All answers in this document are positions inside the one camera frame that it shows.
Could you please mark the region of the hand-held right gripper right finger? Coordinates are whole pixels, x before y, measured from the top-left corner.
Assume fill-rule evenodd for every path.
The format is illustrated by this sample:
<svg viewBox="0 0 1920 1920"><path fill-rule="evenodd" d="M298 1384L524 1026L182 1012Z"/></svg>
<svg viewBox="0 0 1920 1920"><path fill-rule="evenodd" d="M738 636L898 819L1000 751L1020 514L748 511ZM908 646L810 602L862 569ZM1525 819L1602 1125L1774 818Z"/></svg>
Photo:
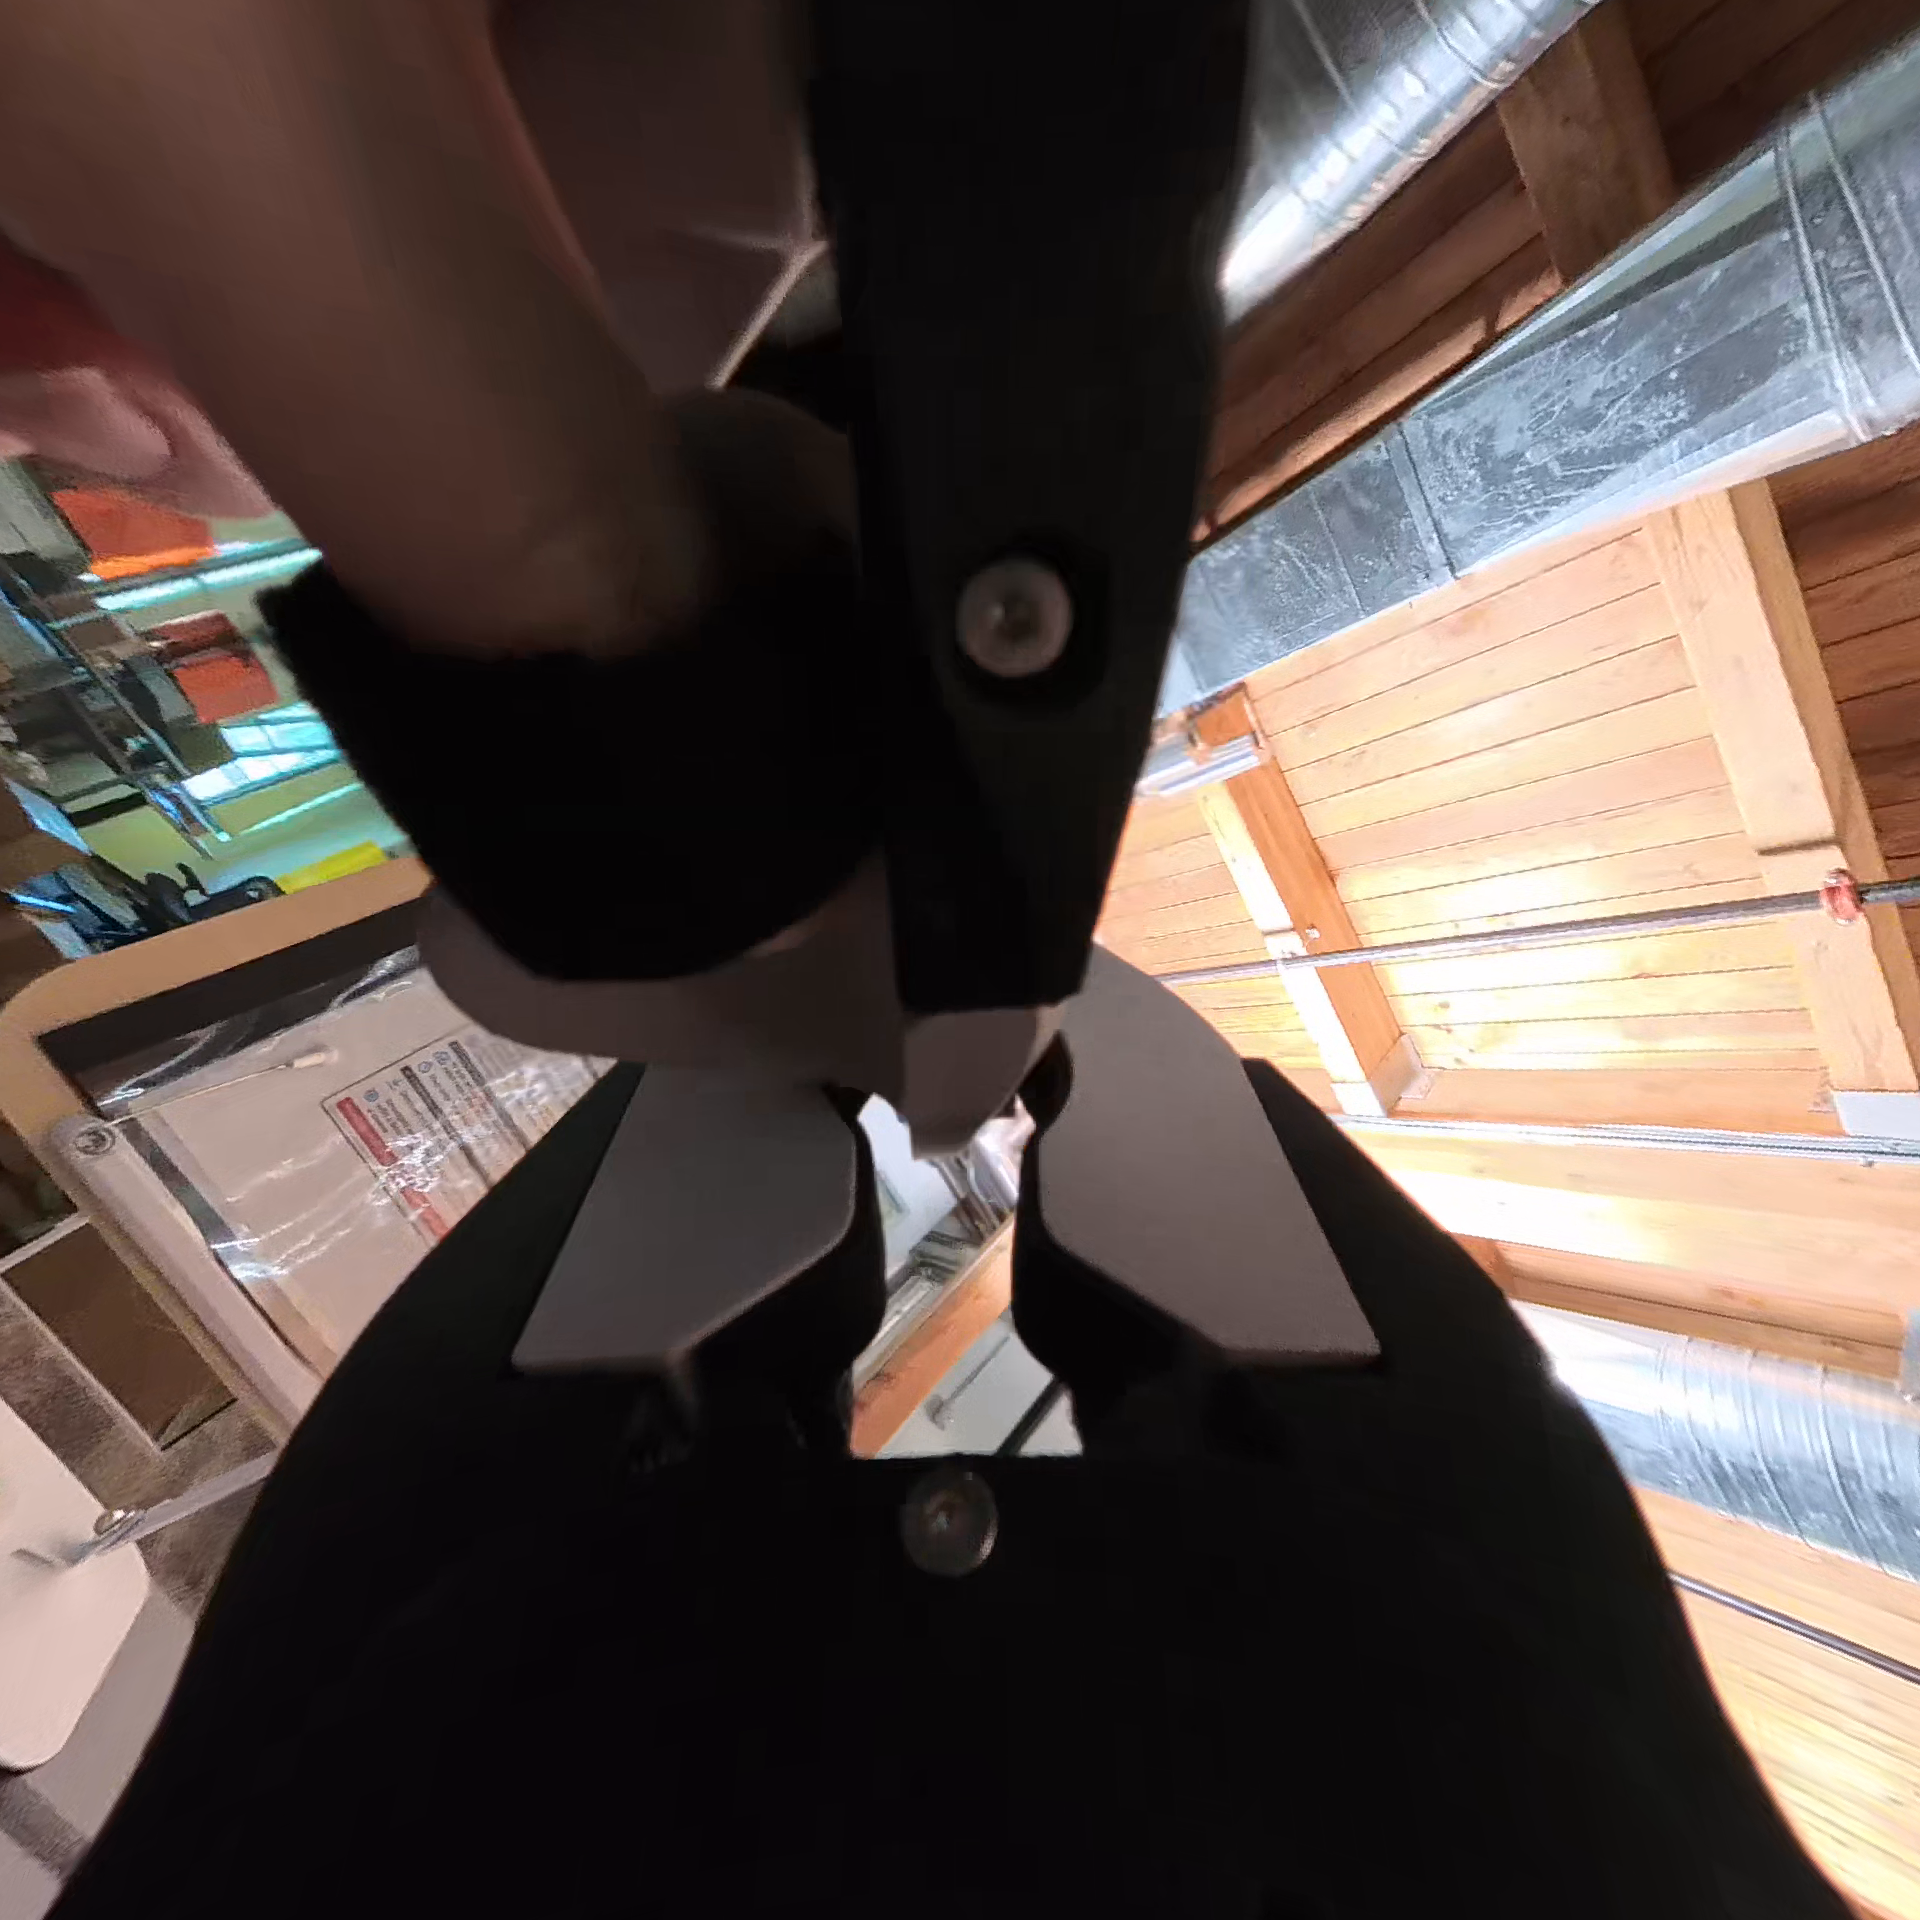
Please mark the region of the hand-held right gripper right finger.
<svg viewBox="0 0 1920 1920"><path fill-rule="evenodd" d="M1247 1059L1161 981L1095 945L1024 1096L1012 1312L1077 1426L1185 1378L1381 1359Z"/></svg>

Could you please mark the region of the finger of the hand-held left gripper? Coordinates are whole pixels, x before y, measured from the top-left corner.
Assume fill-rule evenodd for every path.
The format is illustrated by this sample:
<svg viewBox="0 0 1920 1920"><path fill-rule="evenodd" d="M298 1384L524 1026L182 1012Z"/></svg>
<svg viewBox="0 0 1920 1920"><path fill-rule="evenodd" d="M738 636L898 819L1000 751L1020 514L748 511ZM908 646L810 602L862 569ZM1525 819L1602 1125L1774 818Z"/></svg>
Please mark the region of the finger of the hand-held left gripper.
<svg viewBox="0 0 1920 1920"><path fill-rule="evenodd" d="M1062 1005L912 1018L898 1114L915 1158L955 1158L1020 1091L1055 1044Z"/></svg>

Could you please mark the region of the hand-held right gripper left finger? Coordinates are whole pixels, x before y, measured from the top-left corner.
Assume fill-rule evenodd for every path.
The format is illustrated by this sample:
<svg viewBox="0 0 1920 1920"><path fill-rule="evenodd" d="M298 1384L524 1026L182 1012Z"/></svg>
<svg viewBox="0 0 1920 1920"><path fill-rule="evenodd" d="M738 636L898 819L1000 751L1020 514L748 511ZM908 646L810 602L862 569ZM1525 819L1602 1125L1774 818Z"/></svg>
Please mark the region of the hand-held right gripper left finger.
<svg viewBox="0 0 1920 1920"><path fill-rule="evenodd" d="M632 1385L671 1442L851 1442L887 1308L865 1096L645 1069L512 1348L518 1381Z"/></svg>

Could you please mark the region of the person's left hand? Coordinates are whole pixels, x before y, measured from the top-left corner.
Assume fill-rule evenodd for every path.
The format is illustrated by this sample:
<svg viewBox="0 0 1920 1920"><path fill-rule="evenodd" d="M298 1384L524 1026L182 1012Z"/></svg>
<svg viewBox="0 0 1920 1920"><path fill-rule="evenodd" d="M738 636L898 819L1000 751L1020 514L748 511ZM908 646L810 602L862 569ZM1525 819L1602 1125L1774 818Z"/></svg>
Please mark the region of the person's left hand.
<svg viewBox="0 0 1920 1920"><path fill-rule="evenodd" d="M415 646L612 654L700 529L487 4L7 4L4 226Z"/></svg>

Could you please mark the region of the thin metal ceiling pipe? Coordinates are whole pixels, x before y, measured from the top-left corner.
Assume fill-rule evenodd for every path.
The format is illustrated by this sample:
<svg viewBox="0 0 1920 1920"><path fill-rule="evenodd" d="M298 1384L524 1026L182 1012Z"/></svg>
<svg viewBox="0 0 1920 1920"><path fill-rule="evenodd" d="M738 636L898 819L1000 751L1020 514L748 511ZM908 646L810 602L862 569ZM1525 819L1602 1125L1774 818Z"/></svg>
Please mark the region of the thin metal ceiling pipe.
<svg viewBox="0 0 1920 1920"><path fill-rule="evenodd" d="M1257 962L1222 962L1211 969L1181 969L1158 975L1161 986L1227 986L1241 981L1264 981L1274 975L1305 972L1347 972L1361 965L1400 965L1437 962L1455 958L1492 958L1501 952L1545 952L1558 945L1612 945L1622 941L1651 941L1684 932L1707 932L1724 925L1777 922L1795 918L1822 918L1831 922L1858 922L1867 908L1908 908L1917 905L1917 879L1854 879L1845 872L1811 891L1772 895L1754 899L1721 899L1677 908L1655 908L1620 918L1585 918L1572 922L1511 925L1484 934L1448 934L1435 941L1400 941L1387 945L1321 949L1302 955L1264 958Z"/></svg>

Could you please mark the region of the plastic-sleeved instruction sheet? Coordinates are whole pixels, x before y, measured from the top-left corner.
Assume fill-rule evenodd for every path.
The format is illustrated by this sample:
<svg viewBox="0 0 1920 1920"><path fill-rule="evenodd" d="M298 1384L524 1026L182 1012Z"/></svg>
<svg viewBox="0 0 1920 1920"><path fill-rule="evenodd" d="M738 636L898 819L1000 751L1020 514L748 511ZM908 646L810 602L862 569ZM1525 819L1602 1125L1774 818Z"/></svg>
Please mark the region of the plastic-sleeved instruction sheet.
<svg viewBox="0 0 1920 1920"><path fill-rule="evenodd" d="M610 1071L477 1026L421 965L350 1021L340 1059L94 1114L57 1148L180 1289L231 1282L325 1378Z"/></svg>

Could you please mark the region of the cardboard box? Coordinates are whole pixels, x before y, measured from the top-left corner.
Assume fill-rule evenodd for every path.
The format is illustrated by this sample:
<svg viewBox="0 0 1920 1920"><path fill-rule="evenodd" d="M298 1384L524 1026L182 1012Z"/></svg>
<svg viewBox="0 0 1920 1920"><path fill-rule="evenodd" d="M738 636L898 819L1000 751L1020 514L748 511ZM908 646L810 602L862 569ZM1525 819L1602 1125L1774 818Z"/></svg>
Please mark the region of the cardboard box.
<svg viewBox="0 0 1920 1920"><path fill-rule="evenodd" d="M12 1251L4 1285L158 1449L231 1405L228 1385L81 1215Z"/></svg>

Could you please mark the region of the white tablet stand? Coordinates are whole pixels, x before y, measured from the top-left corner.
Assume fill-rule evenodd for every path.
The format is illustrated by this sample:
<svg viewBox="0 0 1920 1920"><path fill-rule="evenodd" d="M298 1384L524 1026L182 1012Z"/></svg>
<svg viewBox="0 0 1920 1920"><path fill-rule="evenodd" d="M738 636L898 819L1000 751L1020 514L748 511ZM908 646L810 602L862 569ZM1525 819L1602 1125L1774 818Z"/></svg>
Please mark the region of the white tablet stand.
<svg viewBox="0 0 1920 1920"><path fill-rule="evenodd" d="M38 1769L75 1734L150 1601L138 1545L252 1491L275 1466L264 1454L177 1498L107 1509L4 1408L4 1771Z"/></svg>

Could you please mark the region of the orange machine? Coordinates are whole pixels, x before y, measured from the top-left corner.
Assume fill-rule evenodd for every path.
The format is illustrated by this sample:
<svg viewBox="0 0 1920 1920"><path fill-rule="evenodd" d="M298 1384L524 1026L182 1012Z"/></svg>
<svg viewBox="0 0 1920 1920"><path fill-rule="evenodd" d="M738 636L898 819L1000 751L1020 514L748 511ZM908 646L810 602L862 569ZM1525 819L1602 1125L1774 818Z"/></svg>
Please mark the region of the orange machine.
<svg viewBox="0 0 1920 1920"><path fill-rule="evenodd" d="M207 516L180 514L125 488L54 488L52 505L72 526L97 581L200 566L220 558Z"/></svg>

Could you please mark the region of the rectangular metal duct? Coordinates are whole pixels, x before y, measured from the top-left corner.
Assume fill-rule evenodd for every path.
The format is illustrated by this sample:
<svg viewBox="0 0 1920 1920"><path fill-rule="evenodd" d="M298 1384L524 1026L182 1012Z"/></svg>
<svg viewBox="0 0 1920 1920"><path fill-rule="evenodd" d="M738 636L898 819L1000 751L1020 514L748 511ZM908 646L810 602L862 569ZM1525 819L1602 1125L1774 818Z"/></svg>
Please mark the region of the rectangular metal duct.
<svg viewBox="0 0 1920 1920"><path fill-rule="evenodd" d="M1190 566L1158 714L1545 539L1917 419L1917 35Z"/></svg>

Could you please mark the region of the round spiral metal duct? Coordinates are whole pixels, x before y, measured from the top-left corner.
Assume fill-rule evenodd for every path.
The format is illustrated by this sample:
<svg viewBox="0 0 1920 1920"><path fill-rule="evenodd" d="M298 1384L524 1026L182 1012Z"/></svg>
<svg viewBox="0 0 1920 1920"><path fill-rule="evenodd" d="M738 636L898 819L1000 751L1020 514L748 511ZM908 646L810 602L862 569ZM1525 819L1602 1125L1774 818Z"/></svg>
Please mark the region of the round spiral metal duct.
<svg viewBox="0 0 1920 1920"><path fill-rule="evenodd" d="M1917 1579L1917 1405L1891 1384L1524 1304L1640 1489Z"/></svg>

